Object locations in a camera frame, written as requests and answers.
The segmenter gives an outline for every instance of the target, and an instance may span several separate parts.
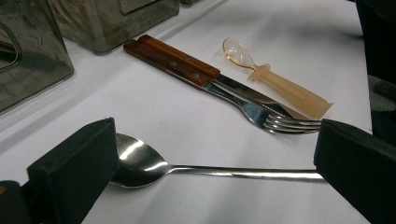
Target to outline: spoon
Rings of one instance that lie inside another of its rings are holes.
[[[252,80],[259,80],[271,87],[310,119],[321,119],[332,106],[312,91],[273,73],[268,63],[261,66],[255,64],[248,51],[238,41],[227,38],[223,41],[222,47],[232,63],[253,70],[250,76]]]
[[[139,139],[117,133],[120,169],[110,184],[137,189],[151,185],[168,174],[197,174],[254,179],[326,183],[315,170],[271,170],[171,165],[151,146]]]

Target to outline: white table surface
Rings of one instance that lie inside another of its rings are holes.
[[[359,17],[344,0],[205,0],[145,32],[282,102],[228,62],[234,37],[256,63],[329,102],[324,118],[371,132]],[[112,117],[170,163],[315,169],[317,133],[270,134],[233,105],[117,48],[97,56],[65,40],[75,74],[0,116],[0,179],[26,168],[82,126]],[[107,187],[84,223],[366,223],[327,184],[169,175],[139,190]]]

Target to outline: clear plastic spoon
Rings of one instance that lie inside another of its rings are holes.
[[[225,55],[231,62],[253,70],[251,79],[261,81],[271,87],[309,118],[321,119],[332,106],[312,91],[273,73],[268,63],[261,66],[255,64],[248,51],[238,41],[227,38],[223,41],[222,46]]]

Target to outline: wooden knife handle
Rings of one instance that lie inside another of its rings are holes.
[[[184,61],[179,58],[172,58],[169,54],[164,54],[163,51],[158,51],[136,40],[130,39],[126,41],[123,48],[125,52],[195,88],[202,89],[207,82],[212,80],[211,77],[207,77],[184,64]]]
[[[137,41],[140,43],[144,43],[152,47],[153,49],[156,49],[157,51],[167,54],[170,57],[180,59],[187,66],[208,77],[216,78],[220,74],[219,69],[212,67],[207,63],[203,63],[198,59],[193,58],[190,55],[178,49],[175,49],[150,35],[142,35],[137,39]]]

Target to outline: knife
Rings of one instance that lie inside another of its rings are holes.
[[[219,69],[202,61],[199,61],[198,59],[191,57],[189,54],[175,49],[150,35],[140,36],[137,39],[137,42],[142,45],[149,46],[150,48],[158,51],[158,53],[166,55],[167,57],[178,59],[180,63],[183,63],[188,67],[192,68],[193,70],[209,77],[211,82],[215,85],[218,85],[219,87],[222,87],[234,94],[237,94],[250,102],[262,105],[274,115],[294,117],[296,119],[308,119],[304,115],[296,112],[295,110],[285,105],[281,105],[270,97],[265,96],[258,91],[254,91],[253,89],[222,75]]]

